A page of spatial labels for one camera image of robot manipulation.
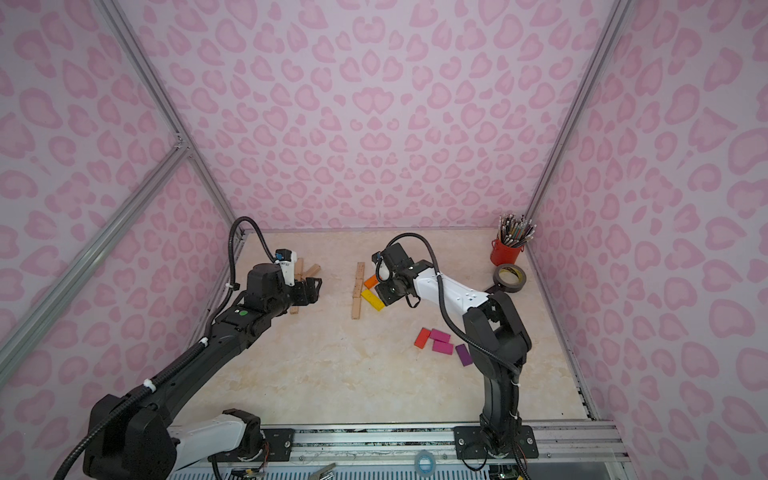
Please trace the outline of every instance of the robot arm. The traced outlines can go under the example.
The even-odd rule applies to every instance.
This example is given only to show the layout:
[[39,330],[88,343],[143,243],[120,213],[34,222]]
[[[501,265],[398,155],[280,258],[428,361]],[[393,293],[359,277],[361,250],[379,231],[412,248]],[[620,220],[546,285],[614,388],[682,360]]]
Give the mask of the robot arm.
[[[218,452],[237,450],[250,459],[263,447],[260,419],[240,410],[225,410],[215,419],[183,427],[174,418],[205,382],[232,358],[253,345],[293,305],[318,299],[322,280],[293,281],[295,253],[278,250],[275,263],[261,263],[248,273],[247,288],[224,310],[201,340],[206,346],[190,348],[150,383],[155,390],[116,417],[91,441],[84,452],[83,471],[100,480],[161,480],[197,460]],[[285,275],[290,275],[290,284]],[[191,361],[185,357],[194,352]],[[118,398],[107,395],[91,410],[92,430],[144,386]]]
[[[464,286],[436,272],[433,264],[426,260],[414,263],[402,246],[393,242],[372,256],[377,275],[384,277],[376,285],[379,298],[385,305],[404,296],[429,300],[439,306],[442,302],[445,321],[468,343],[475,366],[485,377],[485,406],[480,415],[485,447],[489,455],[496,457],[513,453],[521,425],[518,415],[520,369],[531,349],[531,338],[514,303],[504,292],[488,294]],[[442,277],[442,299],[438,275]],[[450,315],[462,318],[464,332],[446,318]],[[499,327],[492,329],[489,322]]]

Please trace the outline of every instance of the pink heart pattern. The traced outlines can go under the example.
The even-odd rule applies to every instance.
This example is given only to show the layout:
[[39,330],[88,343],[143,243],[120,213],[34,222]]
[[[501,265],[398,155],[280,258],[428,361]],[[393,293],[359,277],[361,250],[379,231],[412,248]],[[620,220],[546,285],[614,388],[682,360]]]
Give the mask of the pink heart pattern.
[[[0,391],[0,452],[16,458],[0,476],[52,476],[94,402],[122,396],[181,353],[225,267],[228,230],[182,164]],[[190,234],[189,246],[179,231]],[[150,252],[147,239],[162,247]]]
[[[611,7],[226,3],[124,9],[235,212],[271,229],[485,227],[523,210]],[[514,188],[491,181],[505,177]],[[470,183],[456,205],[433,201],[454,180]]]
[[641,0],[539,213],[543,282],[639,478],[768,478],[761,12]]
[[174,139],[89,2],[2,17],[0,310],[16,323]]

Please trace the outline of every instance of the blue tape roll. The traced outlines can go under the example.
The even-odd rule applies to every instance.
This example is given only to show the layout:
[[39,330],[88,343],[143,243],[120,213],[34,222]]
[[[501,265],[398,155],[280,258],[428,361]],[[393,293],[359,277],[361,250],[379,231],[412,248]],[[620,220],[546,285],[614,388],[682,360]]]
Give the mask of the blue tape roll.
[[[423,460],[429,461],[428,468],[425,468],[424,465],[422,465]],[[435,474],[435,456],[426,450],[422,450],[421,452],[416,454],[416,460],[414,461],[414,465],[416,467],[416,474],[419,477],[427,478],[431,477]]]

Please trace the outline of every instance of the beige tabletop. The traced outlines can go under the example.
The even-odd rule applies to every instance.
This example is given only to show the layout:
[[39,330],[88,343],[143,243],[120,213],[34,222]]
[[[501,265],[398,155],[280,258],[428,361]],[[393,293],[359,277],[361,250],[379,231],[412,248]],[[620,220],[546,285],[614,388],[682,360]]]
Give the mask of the beige tabletop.
[[[484,402],[482,374],[447,356],[413,346],[422,327],[450,333],[436,305],[416,309],[404,301],[374,310],[365,300],[351,319],[357,262],[373,275],[371,254],[397,231],[267,233],[274,251],[293,250],[305,267],[318,263],[323,287],[317,303],[299,314],[280,316],[246,352],[229,362],[185,405],[176,423],[212,418],[238,408],[266,425],[311,423],[477,421]],[[477,290],[492,284],[489,261],[495,230],[423,230],[440,270]],[[428,259],[426,248],[404,239],[407,254]],[[251,234],[237,261],[237,281],[245,287],[255,263],[266,262]],[[518,265],[528,274],[525,288],[511,298],[533,349],[522,370],[519,410],[524,420],[584,419],[576,390],[528,258]],[[456,336],[451,343],[462,343]]]

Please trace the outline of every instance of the magenta block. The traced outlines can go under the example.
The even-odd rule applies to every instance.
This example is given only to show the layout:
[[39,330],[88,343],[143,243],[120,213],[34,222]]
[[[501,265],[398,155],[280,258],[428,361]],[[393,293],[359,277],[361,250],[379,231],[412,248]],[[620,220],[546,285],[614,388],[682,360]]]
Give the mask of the magenta block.
[[446,355],[453,355],[453,345],[435,340],[435,342],[432,344],[432,351],[444,353]]
[[462,361],[463,366],[471,365],[472,364],[472,356],[469,355],[469,351],[467,350],[467,346],[465,344],[461,344],[456,347],[456,353],[458,353],[458,357]]
[[451,341],[451,336],[448,333],[441,332],[438,329],[432,329],[432,333],[429,334],[429,338],[436,342],[448,343]]

